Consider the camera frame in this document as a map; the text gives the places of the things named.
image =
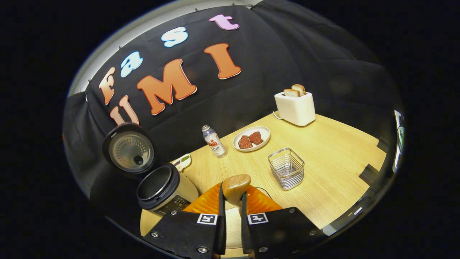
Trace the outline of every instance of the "cable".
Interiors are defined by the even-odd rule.
[[[272,197],[271,197],[270,194],[267,192],[267,190],[265,190],[264,188],[261,188],[261,187],[256,187],[256,188],[259,188],[259,189],[264,190],[264,191],[268,194],[268,197],[270,197],[270,199],[272,199]]]

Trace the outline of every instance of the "bottle cap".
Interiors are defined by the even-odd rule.
[[[204,125],[203,127],[201,127],[201,131],[203,132],[205,132],[208,129],[209,129],[209,125]]]

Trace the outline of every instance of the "white wall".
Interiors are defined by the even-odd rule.
[[[70,86],[68,96],[85,91],[88,80],[92,78],[101,66],[118,51],[119,46],[124,46],[137,36],[149,29],[160,25],[171,19],[198,10],[218,6],[255,5],[261,0],[178,0],[158,9],[155,9],[144,16],[126,25],[117,33],[102,43],[82,65]]]

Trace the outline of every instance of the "blue letter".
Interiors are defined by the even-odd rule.
[[[121,77],[126,77],[133,69],[138,68],[142,64],[142,60],[139,51],[129,54],[121,63]]]
[[[165,47],[172,47],[184,42],[188,37],[189,34],[185,32],[185,27],[177,27],[163,34],[161,40],[165,41]]]

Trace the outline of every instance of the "black fabric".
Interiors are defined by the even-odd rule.
[[[218,14],[232,16],[231,22],[240,27],[224,30],[208,21]],[[187,40],[164,47],[161,36],[179,26],[186,28]],[[232,60],[242,69],[239,75],[218,78],[213,58],[204,53],[218,43],[229,44]],[[122,78],[120,65],[135,51],[143,62]],[[183,71],[198,90],[165,104],[165,110],[153,116],[136,85],[147,75],[162,81],[165,64],[174,59],[183,60]],[[112,66],[115,93],[105,105],[99,83]],[[393,110],[402,107],[391,77],[377,58],[352,35],[310,10],[287,1],[264,0],[252,9],[224,6],[175,18],[114,53],[86,91],[70,96],[66,103],[64,144],[75,180],[105,215],[139,235],[138,182],[115,174],[101,152],[104,137],[116,126],[110,111],[120,107],[124,95],[150,134],[161,164],[204,146],[204,124],[225,136],[270,114],[276,110],[273,95],[295,83],[313,94],[318,114],[395,142]],[[123,108],[120,115],[130,121]]]

